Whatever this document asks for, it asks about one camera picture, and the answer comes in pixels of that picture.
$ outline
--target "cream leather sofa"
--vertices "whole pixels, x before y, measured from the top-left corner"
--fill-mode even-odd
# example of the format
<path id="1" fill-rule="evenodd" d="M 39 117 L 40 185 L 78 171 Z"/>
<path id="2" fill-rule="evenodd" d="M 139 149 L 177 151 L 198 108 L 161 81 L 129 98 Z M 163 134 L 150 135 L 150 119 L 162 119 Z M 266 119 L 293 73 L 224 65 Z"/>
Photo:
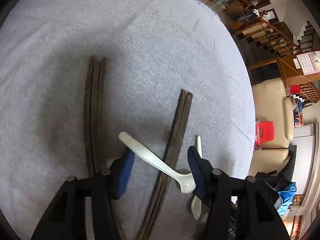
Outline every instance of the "cream leather sofa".
<path id="1" fill-rule="evenodd" d="M 271 79 L 252 86 L 256 118 L 271 121 L 274 125 L 274 139 L 260 144 L 262 149 L 253 153 L 248 175 L 258 171 L 279 173 L 288 159 L 289 142 L 293 138 L 294 121 L 290 98 L 286 97 L 280 78 Z"/>

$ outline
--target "white plastic spoon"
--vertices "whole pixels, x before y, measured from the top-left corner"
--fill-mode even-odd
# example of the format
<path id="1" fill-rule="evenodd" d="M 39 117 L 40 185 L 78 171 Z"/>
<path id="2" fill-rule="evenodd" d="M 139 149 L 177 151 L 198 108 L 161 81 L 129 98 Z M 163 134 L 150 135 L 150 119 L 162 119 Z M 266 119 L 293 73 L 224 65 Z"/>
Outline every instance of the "white plastic spoon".
<path id="1" fill-rule="evenodd" d="M 201 139 L 199 135 L 196 135 L 196 149 L 202 158 Z M 201 214 L 201 200 L 197 196 L 195 196 L 191 202 L 191 211 L 195 219 L 198 220 Z"/>
<path id="2" fill-rule="evenodd" d="M 119 140 L 122 141 L 130 150 L 136 155 L 142 158 L 147 163 L 161 170 L 165 174 L 174 178 L 179 184 L 182 193 L 191 193 L 196 188 L 195 180 L 193 179 L 192 173 L 180 174 L 171 169 L 167 164 L 155 156 L 150 150 L 144 147 L 141 143 L 133 139 L 126 132 L 121 132 L 118 136 Z"/>

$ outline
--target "spoon handle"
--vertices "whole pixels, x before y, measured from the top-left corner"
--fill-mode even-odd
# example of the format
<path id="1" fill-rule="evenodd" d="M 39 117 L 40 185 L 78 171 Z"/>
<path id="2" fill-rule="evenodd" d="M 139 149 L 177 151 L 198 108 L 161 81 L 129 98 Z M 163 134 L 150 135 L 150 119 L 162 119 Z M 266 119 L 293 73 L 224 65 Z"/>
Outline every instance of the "spoon handle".
<path id="1" fill-rule="evenodd" d="M 179 182 L 179 177 L 181 174 L 177 173 L 175 170 L 171 169 L 167 164 L 160 160 L 156 155 L 154 155 L 150 150 L 144 147 L 141 143 L 136 141 L 126 132 L 121 132 L 118 136 L 119 140 L 122 141 L 130 150 L 132 150 L 136 155 L 142 158 L 147 163 L 161 170 L 165 174 L 174 178 Z"/>
<path id="2" fill-rule="evenodd" d="M 201 139 L 200 139 L 200 135 L 196 136 L 196 149 L 200 155 L 200 157 L 202 158 L 202 149 L 201 149 Z"/>

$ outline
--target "red plastic stool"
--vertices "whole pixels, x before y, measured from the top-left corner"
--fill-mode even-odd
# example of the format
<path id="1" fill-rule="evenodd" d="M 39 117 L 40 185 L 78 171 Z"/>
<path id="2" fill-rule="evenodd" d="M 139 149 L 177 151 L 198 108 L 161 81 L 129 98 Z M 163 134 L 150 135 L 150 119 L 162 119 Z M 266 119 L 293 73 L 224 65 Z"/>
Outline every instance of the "red plastic stool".
<path id="1" fill-rule="evenodd" d="M 259 122 L 256 123 L 256 135 L 254 138 L 254 145 L 272 141 L 275 137 L 273 122 Z"/>

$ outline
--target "blue plastic bag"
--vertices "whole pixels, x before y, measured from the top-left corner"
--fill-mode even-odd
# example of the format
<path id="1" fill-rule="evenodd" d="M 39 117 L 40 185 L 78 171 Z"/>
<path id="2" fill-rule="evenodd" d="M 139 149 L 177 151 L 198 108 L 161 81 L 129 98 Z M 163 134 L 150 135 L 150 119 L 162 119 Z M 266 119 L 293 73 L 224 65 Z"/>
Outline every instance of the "blue plastic bag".
<path id="1" fill-rule="evenodd" d="M 292 182 L 283 191 L 277 191 L 282 199 L 282 205 L 278 208 L 278 214 L 282 216 L 292 203 L 293 196 L 297 192 L 296 183 Z"/>

